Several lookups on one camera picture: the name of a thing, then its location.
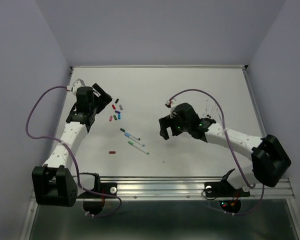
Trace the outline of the dark green cap marker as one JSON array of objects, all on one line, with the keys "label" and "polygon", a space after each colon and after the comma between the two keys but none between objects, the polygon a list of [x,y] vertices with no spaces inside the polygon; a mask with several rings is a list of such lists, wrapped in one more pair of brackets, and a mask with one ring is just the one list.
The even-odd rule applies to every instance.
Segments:
[{"label": "dark green cap marker", "polygon": [[123,133],[124,133],[126,136],[128,136],[128,137],[131,137],[131,138],[133,138],[133,139],[135,139],[135,140],[137,140],[137,141],[140,140],[139,137],[134,136],[133,134],[127,132],[127,131],[126,131],[125,129],[123,129],[123,128],[120,128],[120,131],[123,132]]}]

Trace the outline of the teal green cap marker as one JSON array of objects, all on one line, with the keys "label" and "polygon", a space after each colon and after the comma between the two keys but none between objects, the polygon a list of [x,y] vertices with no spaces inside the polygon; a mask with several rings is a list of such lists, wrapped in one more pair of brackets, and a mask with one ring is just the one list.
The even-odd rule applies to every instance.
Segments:
[{"label": "teal green cap marker", "polygon": [[131,145],[131,146],[133,146],[134,148],[138,149],[139,151],[143,152],[143,153],[146,154],[146,155],[149,155],[149,154],[150,154],[150,153],[149,153],[147,150],[145,150],[143,147],[139,146],[138,144],[135,144],[135,143],[132,142],[132,141],[128,141],[128,144]]}]

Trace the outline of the light blue cap marker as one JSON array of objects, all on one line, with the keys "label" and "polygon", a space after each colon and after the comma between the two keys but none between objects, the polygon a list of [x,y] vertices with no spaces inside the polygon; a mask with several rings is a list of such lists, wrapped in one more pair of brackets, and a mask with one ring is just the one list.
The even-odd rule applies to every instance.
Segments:
[{"label": "light blue cap marker", "polygon": [[130,134],[128,134],[128,133],[125,132],[124,135],[125,135],[127,138],[129,138],[130,140],[132,140],[133,142],[137,143],[138,145],[140,145],[140,146],[142,146],[142,147],[145,146],[145,144],[141,143],[138,139],[134,138],[134,137],[131,136]]}]

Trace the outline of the grey cap marker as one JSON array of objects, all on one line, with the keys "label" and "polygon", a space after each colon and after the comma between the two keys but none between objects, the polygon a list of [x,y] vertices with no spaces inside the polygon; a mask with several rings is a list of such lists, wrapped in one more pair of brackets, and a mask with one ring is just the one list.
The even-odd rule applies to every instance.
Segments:
[{"label": "grey cap marker", "polygon": [[215,104],[214,117],[222,119],[221,110],[220,110],[219,105],[217,103]]}]

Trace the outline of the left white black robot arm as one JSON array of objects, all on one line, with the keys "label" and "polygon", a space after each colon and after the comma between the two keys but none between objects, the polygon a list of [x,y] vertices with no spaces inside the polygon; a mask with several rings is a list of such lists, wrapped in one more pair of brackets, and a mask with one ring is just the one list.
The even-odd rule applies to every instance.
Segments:
[{"label": "left white black robot arm", "polygon": [[36,166],[31,174],[35,199],[38,205],[72,207],[78,196],[78,185],[71,174],[77,165],[76,153],[95,122],[95,117],[111,101],[112,97],[97,83],[86,86],[78,79],[65,90],[76,97],[60,138],[52,137],[56,146],[42,166]]}]

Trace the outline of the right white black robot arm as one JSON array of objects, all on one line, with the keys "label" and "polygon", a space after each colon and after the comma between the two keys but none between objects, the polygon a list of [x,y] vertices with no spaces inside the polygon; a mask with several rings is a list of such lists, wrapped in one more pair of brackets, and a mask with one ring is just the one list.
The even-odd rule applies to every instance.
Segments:
[{"label": "right white black robot arm", "polygon": [[160,118],[160,136],[169,139],[168,129],[174,137],[188,133],[192,138],[219,145],[251,161],[250,167],[237,166],[229,170],[221,181],[211,188],[225,195],[232,195],[243,187],[256,184],[273,188],[281,180],[292,162],[277,137],[247,135],[216,122],[212,117],[199,117],[188,103],[171,107],[170,114]]}]

